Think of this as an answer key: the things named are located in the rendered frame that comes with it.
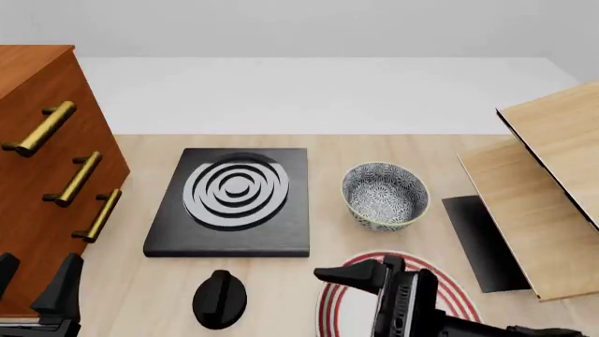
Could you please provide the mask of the round black stove knob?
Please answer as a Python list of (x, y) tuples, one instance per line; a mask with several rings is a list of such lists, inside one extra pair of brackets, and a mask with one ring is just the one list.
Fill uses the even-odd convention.
[(244, 284), (229, 271), (214, 271), (198, 288), (192, 300), (197, 322), (209, 330), (234, 325), (244, 314), (247, 294)]

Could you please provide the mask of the orange-brown wooden cabinet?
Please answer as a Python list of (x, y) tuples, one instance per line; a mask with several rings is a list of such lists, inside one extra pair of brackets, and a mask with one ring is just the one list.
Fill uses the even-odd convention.
[[(41, 111), (72, 101), (77, 110), (29, 158), (3, 151), (21, 142), (47, 117)], [(72, 204), (42, 201), (61, 193), (80, 165), (75, 157), (99, 151), (103, 159)], [(102, 207), (95, 196), (120, 189), (129, 167), (69, 45), (0, 46), (0, 255), (21, 263), (0, 300), (0, 317), (33, 316), (31, 302), (70, 253), (89, 244), (71, 238)]]

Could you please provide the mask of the patterned blue-white bowl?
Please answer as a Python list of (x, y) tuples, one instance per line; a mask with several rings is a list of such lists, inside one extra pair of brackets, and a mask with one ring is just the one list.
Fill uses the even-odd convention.
[(341, 191), (353, 218), (380, 232), (410, 227), (431, 204), (428, 187), (415, 173), (388, 162), (365, 162), (349, 169)]

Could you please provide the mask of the flat black stove plate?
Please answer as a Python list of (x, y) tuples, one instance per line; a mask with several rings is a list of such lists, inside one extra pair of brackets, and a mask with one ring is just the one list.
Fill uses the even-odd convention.
[(143, 253), (147, 257), (307, 257), (308, 151), (184, 149)]

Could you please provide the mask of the pale wooden shelf, black inside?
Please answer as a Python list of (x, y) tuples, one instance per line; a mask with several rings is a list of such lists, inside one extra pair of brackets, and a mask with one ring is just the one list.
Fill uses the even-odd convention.
[(512, 136), (458, 155), (540, 300), (599, 294), (599, 81), (496, 112)]

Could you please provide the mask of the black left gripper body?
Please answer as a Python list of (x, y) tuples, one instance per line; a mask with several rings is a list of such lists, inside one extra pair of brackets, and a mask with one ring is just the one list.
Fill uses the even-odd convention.
[(0, 318), (0, 337), (78, 337), (80, 315)]

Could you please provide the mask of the white plate with red rings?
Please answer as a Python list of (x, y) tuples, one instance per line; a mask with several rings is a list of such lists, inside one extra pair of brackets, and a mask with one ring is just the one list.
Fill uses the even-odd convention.
[[(352, 265), (364, 260), (383, 260), (386, 255), (402, 257), (408, 271), (430, 270), (438, 279), (436, 308), (449, 316), (476, 323), (483, 317), (464, 289), (444, 271), (429, 261), (407, 252), (364, 252), (346, 260)], [(365, 291), (347, 286), (326, 283), (316, 306), (316, 337), (370, 337), (374, 321), (377, 297)]]

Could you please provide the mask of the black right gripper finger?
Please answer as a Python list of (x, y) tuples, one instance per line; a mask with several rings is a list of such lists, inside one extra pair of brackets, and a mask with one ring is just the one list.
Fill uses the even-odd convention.
[(314, 276), (325, 283), (348, 286), (377, 295), (386, 280), (387, 267), (377, 260), (363, 260), (348, 266), (314, 269)]

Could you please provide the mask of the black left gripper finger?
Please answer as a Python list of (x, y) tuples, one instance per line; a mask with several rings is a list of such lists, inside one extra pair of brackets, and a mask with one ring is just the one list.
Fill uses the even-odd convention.
[(76, 253), (67, 255), (49, 285), (30, 308), (38, 314), (39, 324), (59, 324), (65, 319), (80, 322), (80, 277), (83, 259)]
[(9, 252), (0, 255), (0, 300), (16, 274), (21, 261)]

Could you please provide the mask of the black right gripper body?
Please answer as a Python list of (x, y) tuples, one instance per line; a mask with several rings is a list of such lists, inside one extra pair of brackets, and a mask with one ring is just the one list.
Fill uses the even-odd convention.
[(407, 271), (402, 257), (385, 255), (386, 276), (378, 295), (371, 337), (410, 337), (417, 272)]

